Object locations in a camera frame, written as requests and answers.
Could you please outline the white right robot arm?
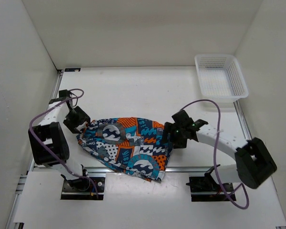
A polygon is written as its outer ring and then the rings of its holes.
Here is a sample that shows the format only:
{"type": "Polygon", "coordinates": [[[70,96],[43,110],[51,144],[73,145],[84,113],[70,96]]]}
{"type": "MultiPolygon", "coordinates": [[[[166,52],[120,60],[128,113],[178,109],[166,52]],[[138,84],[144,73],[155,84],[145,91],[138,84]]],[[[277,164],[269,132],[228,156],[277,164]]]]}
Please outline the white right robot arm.
{"type": "Polygon", "coordinates": [[[222,183],[240,182],[251,189],[257,189],[277,171],[277,165],[267,147],[257,137],[252,140],[237,138],[217,131],[201,119],[164,124],[164,142],[172,143],[175,148],[186,148],[189,139],[212,146],[235,161],[227,166],[214,165],[206,172],[204,184],[211,191],[217,190],[222,183]]]}

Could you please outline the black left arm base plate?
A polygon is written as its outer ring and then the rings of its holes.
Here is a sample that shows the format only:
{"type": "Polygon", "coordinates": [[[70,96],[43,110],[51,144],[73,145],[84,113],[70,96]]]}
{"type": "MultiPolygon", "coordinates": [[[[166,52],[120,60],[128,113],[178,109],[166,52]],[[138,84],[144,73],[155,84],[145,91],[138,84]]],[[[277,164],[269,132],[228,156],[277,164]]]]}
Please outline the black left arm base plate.
{"type": "Polygon", "coordinates": [[[87,179],[67,180],[64,175],[61,189],[62,200],[103,200],[105,189],[105,174],[90,177],[96,187],[87,179]]]}

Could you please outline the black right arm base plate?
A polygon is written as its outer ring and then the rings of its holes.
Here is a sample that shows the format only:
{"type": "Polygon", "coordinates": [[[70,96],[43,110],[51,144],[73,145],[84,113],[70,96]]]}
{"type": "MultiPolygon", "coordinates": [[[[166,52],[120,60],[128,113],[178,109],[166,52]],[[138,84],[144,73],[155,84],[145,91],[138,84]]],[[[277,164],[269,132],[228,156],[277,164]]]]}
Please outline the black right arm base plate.
{"type": "Polygon", "coordinates": [[[221,187],[206,177],[189,177],[186,185],[190,187],[192,202],[229,201],[221,187]]]}

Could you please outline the colourful patterned shorts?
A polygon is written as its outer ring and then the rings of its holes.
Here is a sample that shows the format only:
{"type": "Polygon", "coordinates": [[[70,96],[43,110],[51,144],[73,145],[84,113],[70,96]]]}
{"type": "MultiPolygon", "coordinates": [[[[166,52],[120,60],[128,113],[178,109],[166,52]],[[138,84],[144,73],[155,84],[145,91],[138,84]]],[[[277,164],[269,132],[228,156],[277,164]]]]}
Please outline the colourful patterned shorts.
{"type": "Polygon", "coordinates": [[[77,135],[78,144],[109,169],[161,182],[173,149],[162,144],[164,125],[145,118],[93,120],[77,135]]]}

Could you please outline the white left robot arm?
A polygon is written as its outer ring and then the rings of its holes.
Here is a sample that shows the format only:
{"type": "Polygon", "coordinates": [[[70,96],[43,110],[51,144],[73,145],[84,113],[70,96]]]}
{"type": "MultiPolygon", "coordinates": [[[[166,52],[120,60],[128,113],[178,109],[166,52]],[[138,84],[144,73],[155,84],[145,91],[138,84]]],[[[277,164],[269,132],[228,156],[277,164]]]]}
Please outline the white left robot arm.
{"type": "Polygon", "coordinates": [[[90,117],[65,96],[50,100],[49,109],[33,118],[28,130],[35,163],[57,170],[70,186],[80,191],[87,190],[92,180],[84,166],[70,158],[62,126],[79,135],[89,122],[90,117]]]}

